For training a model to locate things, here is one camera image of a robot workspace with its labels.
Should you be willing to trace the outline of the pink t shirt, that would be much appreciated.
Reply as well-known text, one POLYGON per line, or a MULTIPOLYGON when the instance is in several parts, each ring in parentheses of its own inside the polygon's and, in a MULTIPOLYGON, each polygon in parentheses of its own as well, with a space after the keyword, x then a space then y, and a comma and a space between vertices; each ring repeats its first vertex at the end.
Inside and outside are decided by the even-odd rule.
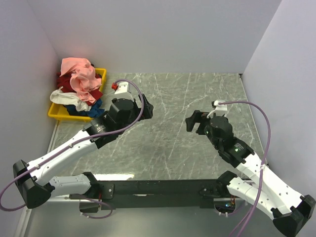
POLYGON ((77 93, 80 100, 94 104, 96 99, 91 91, 98 90, 102 79, 96 77, 95 68, 86 58, 69 57, 62 59, 61 76, 70 74, 70 86, 77 93))

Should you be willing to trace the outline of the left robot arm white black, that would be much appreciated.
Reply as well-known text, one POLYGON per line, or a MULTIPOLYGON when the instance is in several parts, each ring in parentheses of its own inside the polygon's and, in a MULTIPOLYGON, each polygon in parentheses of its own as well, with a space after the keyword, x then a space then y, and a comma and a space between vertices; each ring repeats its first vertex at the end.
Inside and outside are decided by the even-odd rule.
POLYGON ((140 120, 151 119, 154 107, 144 94, 142 106, 134 99, 114 98, 110 108, 85 125, 73 138, 50 153, 30 162, 13 165, 15 185, 29 209, 41 206, 52 197, 83 194, 94 198, 99 192, 97 180, 85 172, 78 176, 57 177, 57 173, 82 156, 116 140, 140 120))

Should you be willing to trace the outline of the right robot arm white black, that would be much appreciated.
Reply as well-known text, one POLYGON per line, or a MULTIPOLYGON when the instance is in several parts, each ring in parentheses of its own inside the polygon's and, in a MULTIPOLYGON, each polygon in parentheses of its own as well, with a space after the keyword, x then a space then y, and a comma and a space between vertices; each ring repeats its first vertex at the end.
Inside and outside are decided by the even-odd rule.
POLYGON ((250 185, 236 174, 226 171, 219 178, 217 193, 239 197, 264 212, 286 237, 295 237, 311 218, 316 201, 302 195, 283 182, 244 141, 236 138, 233 127, 224 116, 209 118, 206 112, 195 110, 185 119, 186 130, 206 135, 219 156, 253 181, 250 185))

